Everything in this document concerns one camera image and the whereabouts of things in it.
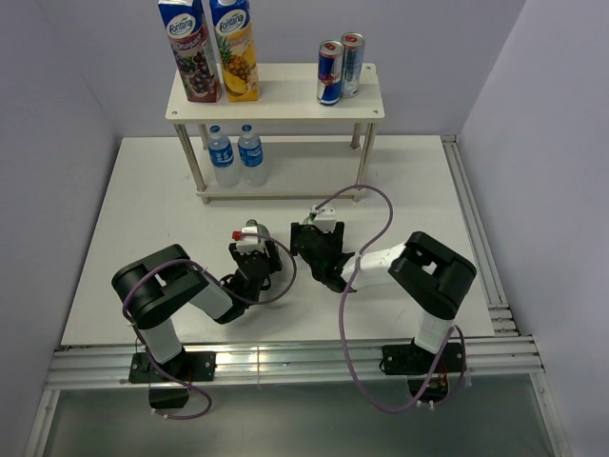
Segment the green-cap glass bottle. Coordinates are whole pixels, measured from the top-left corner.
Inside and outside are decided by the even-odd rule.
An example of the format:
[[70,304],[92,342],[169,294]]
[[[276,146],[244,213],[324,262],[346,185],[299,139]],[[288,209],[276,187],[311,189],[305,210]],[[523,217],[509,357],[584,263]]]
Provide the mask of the green-cap glass bottle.
[[312,225],[316,218],[316,214],[310,212],[307,217],[304,219],[304,225]]
[[266,241],[270,235],[268,228],[255,219],[249,219],[246,222],[246,227],[242,229],[242,233],[252,234],[263,241]]

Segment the blue-cap water bottle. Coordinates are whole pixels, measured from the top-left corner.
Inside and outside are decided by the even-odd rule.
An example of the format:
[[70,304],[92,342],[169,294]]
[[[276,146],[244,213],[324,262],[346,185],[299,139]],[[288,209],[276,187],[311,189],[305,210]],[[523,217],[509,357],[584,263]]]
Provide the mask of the blue-cap water bottle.
[[250,124],[242,126],[238,150],[246,183],[252,187],[261,187],[267,179],[263,143]]
[[228,137],[218,125],[209,128],[207,149],[219,186],[231,188],[238,184],[240,170]]

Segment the silver tall energy drink can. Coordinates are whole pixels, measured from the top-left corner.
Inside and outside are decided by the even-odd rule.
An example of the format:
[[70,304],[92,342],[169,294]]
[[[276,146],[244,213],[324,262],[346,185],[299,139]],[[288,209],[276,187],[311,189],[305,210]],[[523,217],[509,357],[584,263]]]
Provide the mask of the silver tall energy drink can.
[[357,32],[348,32],[342,36],[341,42],[344,47],[341,96],[352,98],[357,95],[360,86],[365,40]]

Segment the blue red bull can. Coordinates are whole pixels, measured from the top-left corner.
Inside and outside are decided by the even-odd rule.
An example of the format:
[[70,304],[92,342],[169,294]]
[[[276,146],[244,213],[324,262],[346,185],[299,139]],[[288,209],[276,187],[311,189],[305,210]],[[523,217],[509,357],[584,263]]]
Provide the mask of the blue red bull can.
[[342,91],[344,46],[335,40],[325,40],[319,48],[318,102],[325,106],[336,104]]

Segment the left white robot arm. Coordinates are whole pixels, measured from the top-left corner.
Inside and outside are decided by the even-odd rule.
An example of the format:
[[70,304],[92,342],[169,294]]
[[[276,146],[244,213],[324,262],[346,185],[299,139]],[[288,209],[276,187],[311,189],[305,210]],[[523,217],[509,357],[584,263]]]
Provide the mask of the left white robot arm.
[[151,369],[164,380],[186,376],[192,370],[172,316],[191,304],[218,324],[241,317],[271,285],[271,275],[283,269],[278,248],[264,238],[228,246],[237,264],[234,273],[215,282],[191,261],[178,244],[158,250],[120,268],[111,285],[130,322],[150,350]]

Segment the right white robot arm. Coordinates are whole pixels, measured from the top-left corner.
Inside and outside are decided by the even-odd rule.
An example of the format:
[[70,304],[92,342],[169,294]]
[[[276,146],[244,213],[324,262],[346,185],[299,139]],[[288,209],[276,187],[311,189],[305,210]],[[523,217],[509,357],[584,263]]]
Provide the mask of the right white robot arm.
[[344,223],[322,230],[292,223],[290,251],[309,265],[312,277],[336,293],[398,284],[422,308],[420,327],[403,354],[383,358],[401,364],[406,374],[435,369],[444,359],[442,340],[469,292],[477,269],[472,262],[423,231],[392,248],[363,255],[355,279],[355,254],[343,251]]

